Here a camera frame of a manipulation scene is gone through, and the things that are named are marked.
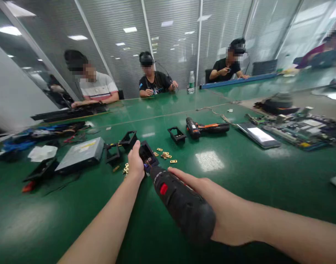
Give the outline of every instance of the black shirt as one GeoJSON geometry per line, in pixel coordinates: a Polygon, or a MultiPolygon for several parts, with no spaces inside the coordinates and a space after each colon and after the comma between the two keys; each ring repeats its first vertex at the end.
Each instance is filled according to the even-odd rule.
{"type": "MultiPolygon", "coordinates": [[[[225,64],[225,58],[220,59],[218,61],[216,61],[216,63],[213,66],[213,70],[219,71],[223,68],[226,67],[225,64]]],[[[232,65],[229,65],[229,72],[225,75],[219,75],[217,78],[210,80],[211,82],[219,82],[219,81],[228,81],[231,79],[231,77],[233,77],[234,73],[237,73],[238,71],[240,71],[240,64],[238,61],[233,62],[232,65]]]]}
{"type": "Polygon", "coordinates": [[[143,76],[140,80],[140,90],[145,91],[146,89],[153,90],[153,94],[159,94],[167,92],[171,83],[169,82],[167,76],[159,71],[154,72],[154,82],[150,83],[146,76],[143,76]]]}

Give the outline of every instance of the red button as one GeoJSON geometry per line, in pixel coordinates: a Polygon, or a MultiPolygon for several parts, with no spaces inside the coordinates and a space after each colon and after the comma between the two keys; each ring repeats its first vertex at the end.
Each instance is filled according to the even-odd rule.
{"type": "Polygon", "coordinates": [[[165,183],[163,183],[162,187],[160,188],[160,194],[165,195],[167,190],[168,190],[168,186],[165,183]]]}

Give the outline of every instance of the glass wall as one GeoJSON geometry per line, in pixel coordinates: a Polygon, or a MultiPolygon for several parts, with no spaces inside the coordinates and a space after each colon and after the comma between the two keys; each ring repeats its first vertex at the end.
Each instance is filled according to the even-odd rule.
{"type": "Polygon", "coordinates": [[[43,61],[0,9],[0,47],[59,108],[73,102],[43,61]]]}
{"type": "MultiPolygon", "coordinates": [[[[188,83],[190,71],[198,76],[198,85],[205,83],[206,70],[226,57],[230,42],[236,38],[246,39],[248,54],[239,61],[241,70],[251,74],[253,62],[276,57],[278,68],[290,66],[294,58],[318,46],[336,21],[336,0],[204,0],[200,17],[201,2],[15,0],[12,3],[33,14],[17,18],[79,97],[81,90],[64,60],[67,49],[86,55],[97,71],[109,74],[118,89],[123,90],[124,97],[131,99],[139,97],[138,82],[143,72],[138,55],[142,51],[152,51],[156,70],[168,72],[182,89],[188,83]]],[[[35,67],[27,59],[20,63],[23,67],[35,67]]]]}

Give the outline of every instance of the circuit board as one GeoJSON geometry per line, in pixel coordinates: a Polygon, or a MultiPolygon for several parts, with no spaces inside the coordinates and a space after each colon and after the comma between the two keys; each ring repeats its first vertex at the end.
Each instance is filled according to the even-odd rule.
{"type": "Polygon", "coordinates": [[[293,115],[281,124],[276,124],[275,120],[259,124],[264,130],[306,151],[336,145],[336,120],[324,116],[293,115]]]}

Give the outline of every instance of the orange power drill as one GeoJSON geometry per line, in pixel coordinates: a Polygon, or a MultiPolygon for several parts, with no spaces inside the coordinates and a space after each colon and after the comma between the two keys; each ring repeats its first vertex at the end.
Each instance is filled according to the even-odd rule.
{"type": "Polygon", "coordinates": [[[186,118],[186,129],[193,139],[198,139],[201,132],[207,133],[225,133],[229,131],[228,123],[217,123],[210,125],[202,125],[194,122],[191,117],[186,118]]]}

